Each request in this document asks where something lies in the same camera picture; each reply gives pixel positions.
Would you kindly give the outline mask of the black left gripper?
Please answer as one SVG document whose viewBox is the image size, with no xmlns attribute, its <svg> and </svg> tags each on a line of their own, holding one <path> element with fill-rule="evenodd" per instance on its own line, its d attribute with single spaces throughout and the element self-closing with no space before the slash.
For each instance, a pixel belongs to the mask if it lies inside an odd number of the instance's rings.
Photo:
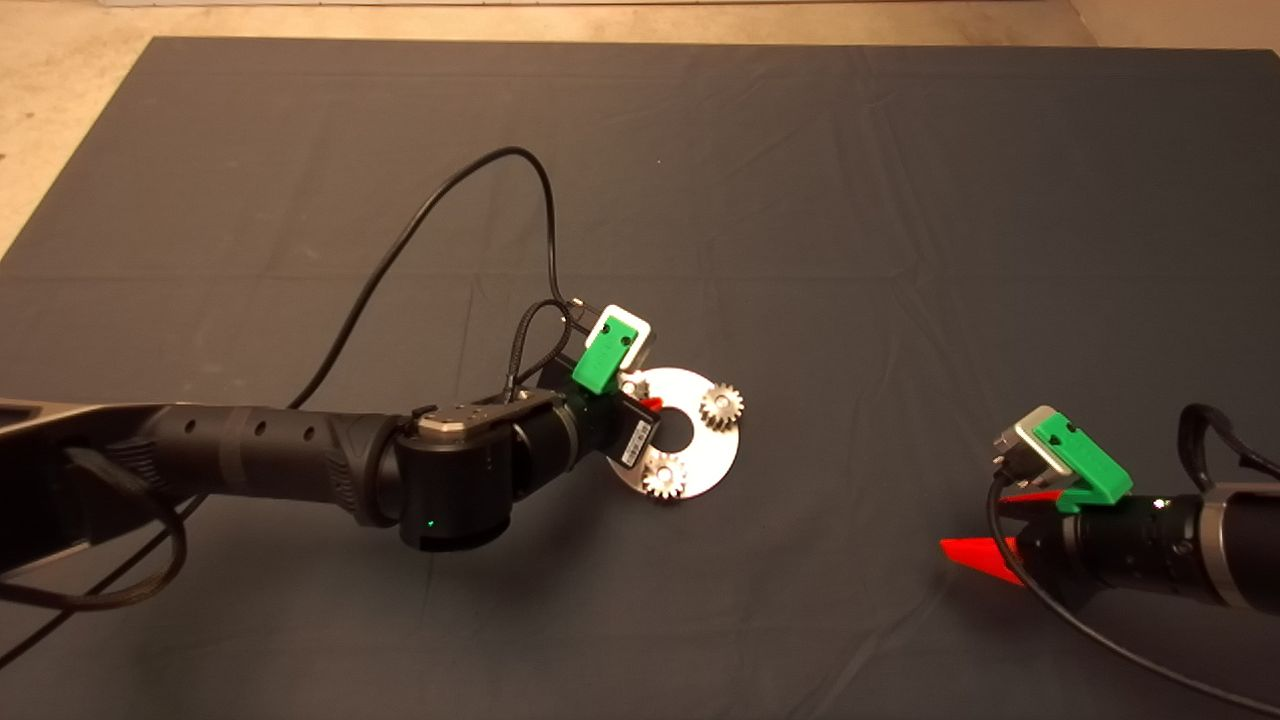
<svg viewBox="0 0 1280 720">
<path fill-rule="evenodd" d="M 520 374 L 521 389 L 545 389 L 554 397 L 520 419 L 520 474 L 561 477 L 591 454 L 622 471 L 644 466 L 658 429 L 662 398 L 641 398 L 614 389 L 595 395 L 577 384 L 571 361 L 559 355 L 539 372 Z"/>
</svg>

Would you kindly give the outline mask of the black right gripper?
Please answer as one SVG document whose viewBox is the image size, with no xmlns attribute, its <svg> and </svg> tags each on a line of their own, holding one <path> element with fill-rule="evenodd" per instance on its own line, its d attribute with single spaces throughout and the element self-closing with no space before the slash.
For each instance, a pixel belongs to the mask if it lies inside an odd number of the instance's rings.
<svg viewBox="0 0 1280 720">
<path fill-rule="evenodd" d="M 1062 491 L 1009 495 L 1001 505 L 1034 505 L 1015 515 L 1015 537 L 1027 574 L 1055 601 L 1089 601 L 1102 591 L 1139 591 L 1183 600 L 1206 598 L 1197 495 L 1130 495 L 1112 506 L 1062 514 Z M 943 538 L 943 556 L 1012 585 L 1024 585 L 991 537 Z"/>
</svg>

